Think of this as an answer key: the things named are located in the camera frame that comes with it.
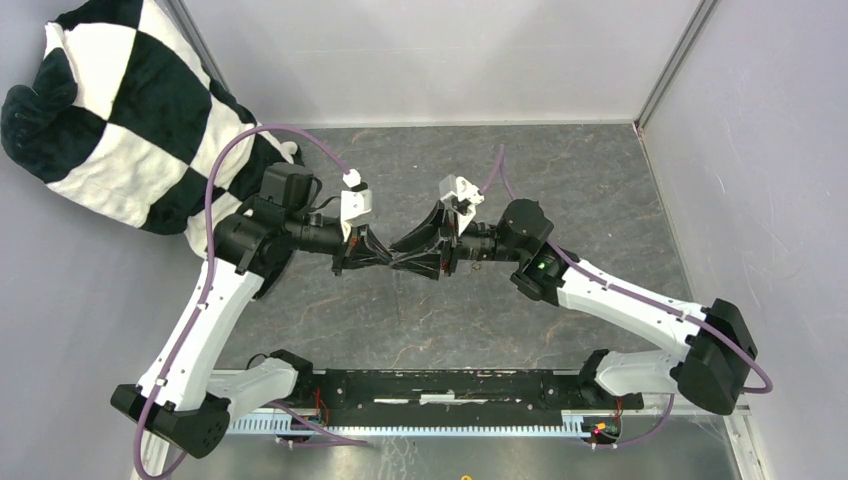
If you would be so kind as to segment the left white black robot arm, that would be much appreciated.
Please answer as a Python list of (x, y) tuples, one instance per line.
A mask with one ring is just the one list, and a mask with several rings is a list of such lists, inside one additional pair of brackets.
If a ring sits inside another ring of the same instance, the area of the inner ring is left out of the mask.
[(297, 433), (327, 426), (323, 380), (308, 360), (278, 350), (229, 377), (216, 377), (213, 369), (247, 304), (270, 289), (295, 251), (327, 255), (335, 273), (390, 262), (366, 223), (373, 209), (368, 185), (356, 170), (343, 181), (340, 214), (325, 219), (314, 204), (321, 187), (314, 173), (276, 164), (259, 194), (209, 231), (195, 290), (165, 346), (138, 381), (117, 386), (111, 396), (138, 434), (201, 459), (231, 423), (272, 403), (313, 409), (297, 422)]

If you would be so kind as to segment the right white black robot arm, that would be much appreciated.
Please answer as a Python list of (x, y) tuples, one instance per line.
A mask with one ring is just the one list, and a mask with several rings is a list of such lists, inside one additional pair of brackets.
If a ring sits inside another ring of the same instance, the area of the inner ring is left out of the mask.
[(757, 347), (740, 309), (670, 298), (616, 278), (549, 242), (552, 222), (538, 202), (511, 201), (499, 222), (466, 222), (441, 203), (390, 250), (399, 270), (437, 279), (461, 260), (515, 261), (511, 282), (533, 301), (575, 310), (642, 337), (655, 350), (593, 352), (577, 382), (580, 400), (602, 408), (615, 397), (679, 394), (717, 415), (729, 415), (746, 381), (759, 372)]

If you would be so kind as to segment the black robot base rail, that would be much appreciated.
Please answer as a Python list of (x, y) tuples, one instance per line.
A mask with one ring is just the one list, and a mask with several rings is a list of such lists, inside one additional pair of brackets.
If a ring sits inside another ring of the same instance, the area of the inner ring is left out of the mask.
[(530, 370), (317, 370), (284, 349), (269, 358), (297, 373), (284, 405), (327, 415), (331, 427), (546, 427), (565, 410), (643, 408), (639, 394), (614, 397), (582, 372)]

